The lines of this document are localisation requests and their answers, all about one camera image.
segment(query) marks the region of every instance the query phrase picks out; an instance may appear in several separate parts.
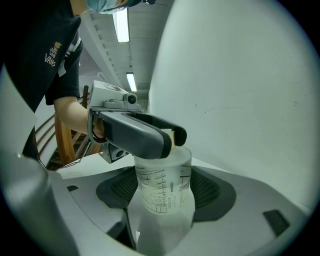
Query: white surface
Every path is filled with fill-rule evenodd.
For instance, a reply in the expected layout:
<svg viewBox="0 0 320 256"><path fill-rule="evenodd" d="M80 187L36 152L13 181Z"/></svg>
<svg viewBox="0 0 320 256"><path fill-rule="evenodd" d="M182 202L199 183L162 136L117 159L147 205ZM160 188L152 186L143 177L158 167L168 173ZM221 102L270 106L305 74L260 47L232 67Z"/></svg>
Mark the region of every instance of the white surface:
<svg viewBox="0 0 320 256"><path fill-rule="evenodd" d="M149 111L184 127L192 155L314 207L319 190L317 53L275 1L175 0Z"/></svg>
<svg viewBox="0 0 320 256"><path fill-rule="evenodd" d="M54 197L59 201L57 206L74 238L79 255L105 256L107 252L109 255L139 256L136 251L123 246L92 223L57 173L50 171L49 178L52 180Z"/></svg>
<svg viewBox="0 0 320 256"><path fill-rule="evenodd" d="M107 100L123 101L127 92L120 87L94 80L90 91L89 107L103 107Z"/></svg>
<svg viewBox="0 0 320 256"><path fill-rule="evenodd" d="M128 155L111 165L106 162L102 163L101 161L104 160L97 154L87 156L83 161L65 171L70 171L70 174L76 177L94 175L99 171L101 173L101 170L107 172L130 166L133 164L133 157ZM193 164L198 165L196 159L192 161ZM59 173L66 178L66 172L60 170ZM216 172L215 175L228 181L228 176L224 176L223 173ZM145 209L140 191L137 190L128 207L131 231L137 242L137 251L150 256L163 255L172 249L169 255L195 255L197 252L201 252L201 255L210 254L209 252L216 255L219 253L230 256L246 255L267 245L275 238L261 212L280 209L289 219L290 228L299 224L301 215L297 215L292 206L288 207L291 204L284 197L279 196L275 190L265 184L245 179L234 184L234 188L237 193L237 201L232 210L219 221L194 223L191 232L189 232L190 224L195 208L191 192L181 212L158 216ZM174 249L177 244L179 244L179 249Z"/></svg>
<svg viewBox="0 0 320 256"><path fill-rule="evenodd" d="M77 163L73 166L66 167L58 170L57 172L65 179L72 179L78 177L84 177L95 174L102 174L105 172L110 172L112 170L116 170L122 167L134 166L134 157L131 154L124 156L118 161L115 161L112 164L108 164L99 154L92 154L86 156L82 159L80 163ZM205 163L198 159L192 158L192 165L194 166L202 166L207 168L213 168L217 170L221 170L211 164Z"/></svg>
<svg viewBox="0 0 320 256"><path fill-rule="evenodd" d="M0 71L0 147L21 154L36 116L13 84L6 67Z"/></svg>

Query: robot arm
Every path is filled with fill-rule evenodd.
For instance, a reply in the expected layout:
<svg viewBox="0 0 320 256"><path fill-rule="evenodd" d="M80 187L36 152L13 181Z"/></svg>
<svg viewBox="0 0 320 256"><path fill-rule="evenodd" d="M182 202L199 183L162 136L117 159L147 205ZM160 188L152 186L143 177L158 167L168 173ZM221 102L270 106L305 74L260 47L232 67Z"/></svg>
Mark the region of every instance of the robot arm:
<svg viewBox="0 0 320 256"><path fill-rule="evenodd" d="M93 119L103 120L103 139L93 135ZM92 143L102 145L100 155L108 162L128 153L144 159L166 158L171 151L171 139L161 129L175 132L175 144L182 146L187 139L184 128L143 113L137 96L104 82L94 81L88 112L88 135Z"/></svg>

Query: printed logo on shirt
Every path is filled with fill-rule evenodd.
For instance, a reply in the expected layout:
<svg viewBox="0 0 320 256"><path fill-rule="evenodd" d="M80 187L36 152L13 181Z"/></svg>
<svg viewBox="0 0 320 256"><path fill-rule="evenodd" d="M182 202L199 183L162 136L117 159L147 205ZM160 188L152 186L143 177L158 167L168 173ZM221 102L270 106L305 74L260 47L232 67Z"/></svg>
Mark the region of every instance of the printed logo on shirt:
<svg viewBox="0 0 320 256"><path fill-rule="evenodd" d="M49 54L45 54L45 59L44 62L50 64L52 67L54 67L56 65L55 62L55 57L57 55L58 49L60 48L60 46L62 46L61 43L59 42L55 42L54 43L54 47L50 48L50 52Z"/></svg>

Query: ceiling light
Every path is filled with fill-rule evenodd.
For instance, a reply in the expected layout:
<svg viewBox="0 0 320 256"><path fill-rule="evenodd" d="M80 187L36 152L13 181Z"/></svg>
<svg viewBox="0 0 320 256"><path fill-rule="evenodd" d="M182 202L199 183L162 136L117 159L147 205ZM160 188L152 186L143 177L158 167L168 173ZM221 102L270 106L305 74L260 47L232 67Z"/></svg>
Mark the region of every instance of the ceiling light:
<svg viewBox="0 0 320 256"><path fill-rule="evenodd" d="M126 73L126 78L128 79L131 91L136 92L137 87L136 87L134 73Z"/></svg>
<svg viewBox="0 0 320 256"><path fill-rule="evenodd" d="M129 42L129 27L128 27L128 11L127 9L117 11L112 14L113 24L116 37L119 43Z"/></svg>

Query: face mask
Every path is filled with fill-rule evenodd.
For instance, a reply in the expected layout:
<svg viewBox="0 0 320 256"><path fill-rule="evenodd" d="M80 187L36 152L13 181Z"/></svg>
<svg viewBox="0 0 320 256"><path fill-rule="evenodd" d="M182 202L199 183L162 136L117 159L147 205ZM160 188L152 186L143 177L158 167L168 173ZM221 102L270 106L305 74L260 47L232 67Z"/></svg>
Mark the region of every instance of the face mask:
<svg viewBox="0 0 320 256"><path fill-rule="evenodd" d="M117 4L117 0L85 0L86 6L97 13L112 9Z"/></svg>

